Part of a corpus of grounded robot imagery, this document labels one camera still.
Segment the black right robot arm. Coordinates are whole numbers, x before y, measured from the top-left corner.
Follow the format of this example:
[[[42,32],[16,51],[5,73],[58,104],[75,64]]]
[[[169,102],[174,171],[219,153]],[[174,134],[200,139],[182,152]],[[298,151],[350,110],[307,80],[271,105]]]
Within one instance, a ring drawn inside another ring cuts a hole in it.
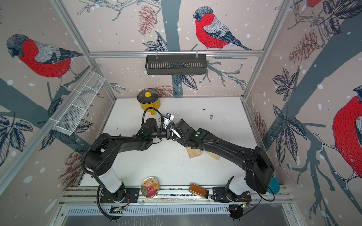
[[[266,194],[274,174],[272,162],[264,149],[241,147],[218,138],[213,133],[199,128],[194,130],[186,121],[169,123],[165,128],[184,147],[207,151],[219,155],[245,171],[246,184],[259,194]]]

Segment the teal round disc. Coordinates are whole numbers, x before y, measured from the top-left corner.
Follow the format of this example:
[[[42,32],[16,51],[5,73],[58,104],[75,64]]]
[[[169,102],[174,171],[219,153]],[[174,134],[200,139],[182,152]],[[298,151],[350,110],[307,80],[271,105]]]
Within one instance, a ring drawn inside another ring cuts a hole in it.
[[[268,193],[270,194],[277,194],[280,191],[280,184],[278,181],[278,177],[273,177],[271,178],[270,184],[269,184],[269,188],[267,190]]]

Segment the yellow pot with lid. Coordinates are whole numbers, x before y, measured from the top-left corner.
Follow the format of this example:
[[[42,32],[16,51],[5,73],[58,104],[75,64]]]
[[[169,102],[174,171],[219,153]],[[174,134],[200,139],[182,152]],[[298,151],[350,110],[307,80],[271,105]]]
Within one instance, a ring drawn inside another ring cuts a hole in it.
[[[161,105],[160,93],[157,89],[153,88],[140,91],[137,95],[137,100],[143,110],[146,110],[148,107],[153,107],[158,110]]]

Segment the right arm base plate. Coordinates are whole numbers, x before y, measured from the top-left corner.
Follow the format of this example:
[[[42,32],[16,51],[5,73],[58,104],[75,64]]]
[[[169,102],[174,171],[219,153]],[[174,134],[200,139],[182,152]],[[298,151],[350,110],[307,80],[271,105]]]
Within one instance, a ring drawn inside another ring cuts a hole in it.
[[[250,192],[246,191],[241,195],[234,194],[230,189],[226,187],[213,187],[211,199],[215,202],[230,203],[230,202],[251,202]]]

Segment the brown leather case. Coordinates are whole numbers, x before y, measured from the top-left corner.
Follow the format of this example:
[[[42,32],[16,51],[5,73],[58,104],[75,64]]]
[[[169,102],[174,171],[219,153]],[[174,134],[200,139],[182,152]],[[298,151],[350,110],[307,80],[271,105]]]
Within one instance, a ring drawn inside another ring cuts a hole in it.
[[[202,198],[208,198],[209,195],[209,191],[206,188],[193,183],[190,184],[189,192]]]

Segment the pale wooden block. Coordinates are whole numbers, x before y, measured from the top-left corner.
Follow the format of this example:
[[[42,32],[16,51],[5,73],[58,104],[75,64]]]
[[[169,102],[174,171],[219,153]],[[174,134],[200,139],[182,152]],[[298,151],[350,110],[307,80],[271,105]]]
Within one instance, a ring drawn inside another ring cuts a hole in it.
[[[201,150],[198,150],[198,149],[193,149],[193,148],[187,147],[186,150],[187,150],[187,153],[188,153],[188,156],[190,159],[196,158],[196,157],[202,155]]]

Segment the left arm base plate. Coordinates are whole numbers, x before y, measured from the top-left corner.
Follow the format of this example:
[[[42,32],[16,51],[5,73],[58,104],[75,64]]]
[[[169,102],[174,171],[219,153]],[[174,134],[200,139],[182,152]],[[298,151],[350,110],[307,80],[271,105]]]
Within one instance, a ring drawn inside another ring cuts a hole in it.
[[[100,203],[137,203],[139,194],[139,187],[121,187],[115,193],[105,190],[100,193]]]

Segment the round colourful tin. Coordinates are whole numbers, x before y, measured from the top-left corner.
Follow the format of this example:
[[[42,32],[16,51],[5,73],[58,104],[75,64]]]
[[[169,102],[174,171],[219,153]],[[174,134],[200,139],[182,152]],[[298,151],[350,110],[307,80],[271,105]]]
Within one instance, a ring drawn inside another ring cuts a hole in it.
[[[155,177],[146,178],[141,185],[141,193],[146,198],[153,198],[159,192],[159,181]]]

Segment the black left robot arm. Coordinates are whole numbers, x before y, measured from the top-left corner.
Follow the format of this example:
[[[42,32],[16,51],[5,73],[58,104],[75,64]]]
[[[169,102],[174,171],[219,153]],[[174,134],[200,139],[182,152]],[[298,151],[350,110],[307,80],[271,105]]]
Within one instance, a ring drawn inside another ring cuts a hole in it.
[[[140,130],[131,137],[103,133],[85,151],[81,161],[82,170],[95,178],[100,187],[105,189],[115,202],[120,202],[126,194],[124,183],[113,169],[117,155],[128,151],[145,151],[154,144],[154,139],[171,139],[172,137],[172,130],[165,129],[163,123],[158,127],[154,118],[142,123]]]

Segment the wooden handle claw hammer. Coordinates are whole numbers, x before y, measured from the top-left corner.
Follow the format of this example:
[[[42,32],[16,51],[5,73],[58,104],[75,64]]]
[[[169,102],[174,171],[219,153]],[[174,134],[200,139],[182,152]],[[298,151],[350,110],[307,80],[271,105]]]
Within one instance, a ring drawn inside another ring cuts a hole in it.
[[[182,134],[182,131],[180,129],[175,129],[175,128],[172,128],[171,129],[171,135],[172,135],[172,139],[177,141],[179,144],[181,144],[182,146],[184,147],[191,147],[191,142],[188,142],[186,141],[185,139],[185,136]],[[210,155],[212,158],[216,159],[216,160],[219,160],[220,159],[220,156],[214,154],[214,153],[211,153],[211,152],[207,152],[207,151],[201,151],[202,153],[207,153],[208,155]]]

